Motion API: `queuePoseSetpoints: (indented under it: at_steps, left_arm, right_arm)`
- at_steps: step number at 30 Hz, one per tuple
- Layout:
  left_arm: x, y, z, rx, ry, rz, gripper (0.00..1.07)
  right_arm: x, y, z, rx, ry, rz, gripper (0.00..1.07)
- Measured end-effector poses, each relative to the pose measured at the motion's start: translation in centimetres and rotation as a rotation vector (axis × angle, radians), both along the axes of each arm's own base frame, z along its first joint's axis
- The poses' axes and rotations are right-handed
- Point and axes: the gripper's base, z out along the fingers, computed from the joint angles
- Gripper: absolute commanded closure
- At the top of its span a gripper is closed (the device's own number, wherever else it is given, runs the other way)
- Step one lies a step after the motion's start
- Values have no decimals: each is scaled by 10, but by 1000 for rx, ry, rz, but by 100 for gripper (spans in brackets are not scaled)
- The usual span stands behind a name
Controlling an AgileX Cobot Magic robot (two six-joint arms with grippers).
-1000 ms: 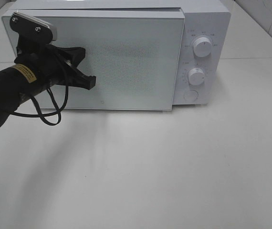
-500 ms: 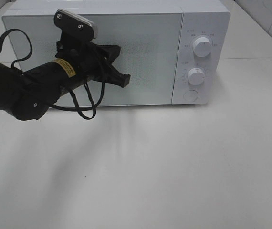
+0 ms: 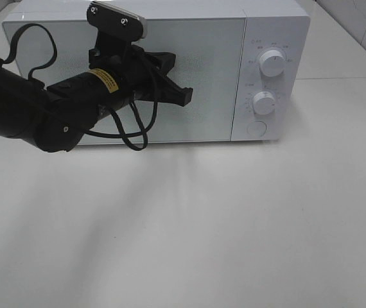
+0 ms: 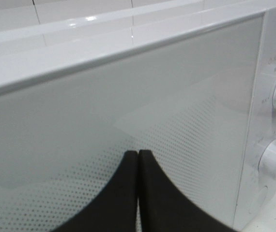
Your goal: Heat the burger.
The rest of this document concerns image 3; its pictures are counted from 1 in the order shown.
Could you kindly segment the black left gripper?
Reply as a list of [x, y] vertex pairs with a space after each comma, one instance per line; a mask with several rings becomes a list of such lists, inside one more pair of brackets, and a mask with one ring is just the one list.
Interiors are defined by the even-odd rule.
[[125, 55], [102, 55], [96, 48], [89, 50], [89, 67], [114, 73], [121, 90], [137, 94], [138, 99], [184, 107], [192, 100], [193, 88], [179, 87], [166, 75], [174, 68], [176, 54], [146, 52], [137, 45], [125, 50]]

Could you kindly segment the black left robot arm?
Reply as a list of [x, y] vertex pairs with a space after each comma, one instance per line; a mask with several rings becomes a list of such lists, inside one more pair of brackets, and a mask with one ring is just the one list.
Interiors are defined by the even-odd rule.
[[136, 103], [183, 107], [191, 101], [193, 89], [168, 76], [174, 65], [172, 53], [133, 47], [127, 61], [103, 57], [88, 71], [45, 86], [7, 70], [0, 58], [0, 136], [48, 153], [70, 151], [86, 135], [119, 139], [141, 151], [152, 125], [144, 124]]

